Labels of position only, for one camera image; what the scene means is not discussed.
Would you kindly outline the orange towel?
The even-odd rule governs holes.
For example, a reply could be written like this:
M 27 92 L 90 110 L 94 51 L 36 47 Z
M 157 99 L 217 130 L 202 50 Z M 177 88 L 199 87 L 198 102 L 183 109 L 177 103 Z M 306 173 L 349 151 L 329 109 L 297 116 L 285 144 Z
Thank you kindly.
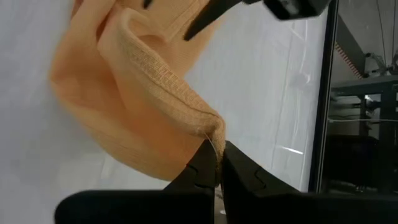
M 225 123 L 185 81 L 215 30 L 183 36 L 209 0 L 73 0 L 50 82 L 59 101 L 119 162 L 172 180 L 203 141 L 220 161 Z

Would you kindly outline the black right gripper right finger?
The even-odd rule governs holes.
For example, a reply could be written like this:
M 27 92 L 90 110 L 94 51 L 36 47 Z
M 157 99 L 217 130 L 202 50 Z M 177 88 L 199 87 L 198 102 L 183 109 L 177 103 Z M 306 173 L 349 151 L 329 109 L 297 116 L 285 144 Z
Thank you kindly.
M 398 224 L 397 197 L 301 192 L 231 142 L 222 166 L 228 224 Z

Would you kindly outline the black metal table frame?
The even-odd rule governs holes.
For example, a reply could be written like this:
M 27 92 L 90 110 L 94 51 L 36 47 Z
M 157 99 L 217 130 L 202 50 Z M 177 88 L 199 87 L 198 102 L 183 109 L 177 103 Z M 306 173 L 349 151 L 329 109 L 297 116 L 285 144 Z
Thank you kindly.
M 310 178 L 308 182 L 308 191 L 316 194 L 321 192 L 322 187 L 326 130 L 330 105 L 330 79 L 333 65 L 336 30 L 338 26 L 338 3 L 339 0 L 331 0 L 331 3 L 328 6 L 325 40 L 323 44 L 317 117 L 315 121 Z

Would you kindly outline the grey metal desk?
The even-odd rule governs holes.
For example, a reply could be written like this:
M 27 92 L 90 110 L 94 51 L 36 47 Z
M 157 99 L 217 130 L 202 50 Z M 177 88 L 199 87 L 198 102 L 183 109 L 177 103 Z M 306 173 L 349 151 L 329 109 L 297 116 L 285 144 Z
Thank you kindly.
M 379 117 L 331 119 L 331 123 L 376 123 L 379 125 L 379 141 L 381 151 L 378 152 L 381 164 L 376 172 L 377 188 L 381 192 L 392 192 L 394 148 L 398 146 L 398 75 L 366 78 L 362 80 L 345 81 L 333 84 L 331 87 L 336 96 L 379 95 Z

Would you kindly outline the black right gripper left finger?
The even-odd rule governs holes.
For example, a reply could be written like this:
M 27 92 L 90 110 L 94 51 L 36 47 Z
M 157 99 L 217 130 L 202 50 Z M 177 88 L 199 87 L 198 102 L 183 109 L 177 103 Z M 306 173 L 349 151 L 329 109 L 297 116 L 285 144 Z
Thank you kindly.
M 63 199 L 55 224 L 214 224 L 216 154 L 203 141 L 162 190 L 85 190 Z

